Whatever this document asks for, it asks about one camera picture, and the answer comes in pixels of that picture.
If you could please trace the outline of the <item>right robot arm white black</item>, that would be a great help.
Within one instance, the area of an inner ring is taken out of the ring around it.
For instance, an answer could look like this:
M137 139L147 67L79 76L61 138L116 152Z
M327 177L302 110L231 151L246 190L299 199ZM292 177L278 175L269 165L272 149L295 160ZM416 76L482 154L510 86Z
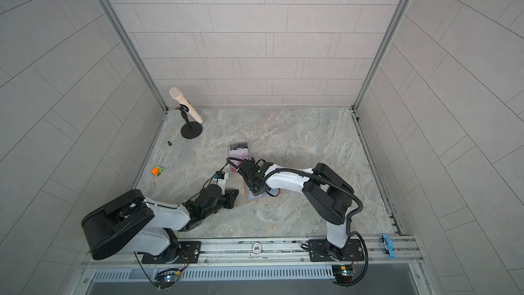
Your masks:
M294 191L308 199L321 218L326 221L327 235L324 250L334 261L351 257L348 250L352 217L364 209L361 199L355 196L353 188L329 166L317 164L312 169L293 169L274 163L254 159L228 158L228 163L244 179L254 195L268 193L272 189Z

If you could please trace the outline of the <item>clear acrylic card holder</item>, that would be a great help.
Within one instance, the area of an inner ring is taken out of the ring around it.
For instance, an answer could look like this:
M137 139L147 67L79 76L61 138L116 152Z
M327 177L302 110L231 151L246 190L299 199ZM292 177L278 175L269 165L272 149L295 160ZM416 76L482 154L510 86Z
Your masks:
M233 163L240 163L243 160L249 160L251 153L247 141L230 143L228 146L228 158Z

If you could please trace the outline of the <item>pink leather card wallet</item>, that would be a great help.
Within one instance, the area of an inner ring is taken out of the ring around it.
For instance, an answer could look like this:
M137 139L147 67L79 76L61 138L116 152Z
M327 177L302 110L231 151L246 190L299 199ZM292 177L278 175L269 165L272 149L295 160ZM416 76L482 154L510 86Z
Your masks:
M252 202L252 201L267 198L267 197L277 197L281 193L279 189L271 189L268 192L262 192L262 194L260 195L254 195L252 191L248 188L246 183L244 183L243 186L245 190L245 199L247 202Z

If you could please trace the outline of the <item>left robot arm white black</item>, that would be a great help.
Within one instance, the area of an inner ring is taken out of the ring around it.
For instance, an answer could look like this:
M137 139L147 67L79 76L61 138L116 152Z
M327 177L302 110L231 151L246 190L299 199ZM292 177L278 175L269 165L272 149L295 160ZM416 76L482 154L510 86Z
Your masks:
M176 232L187 232L219 210L232 209L239 191L211 184L195 201L169 205L132 189L88 213L81 227L94 260L116 253L144 253L157 262L173 262L181 245Z

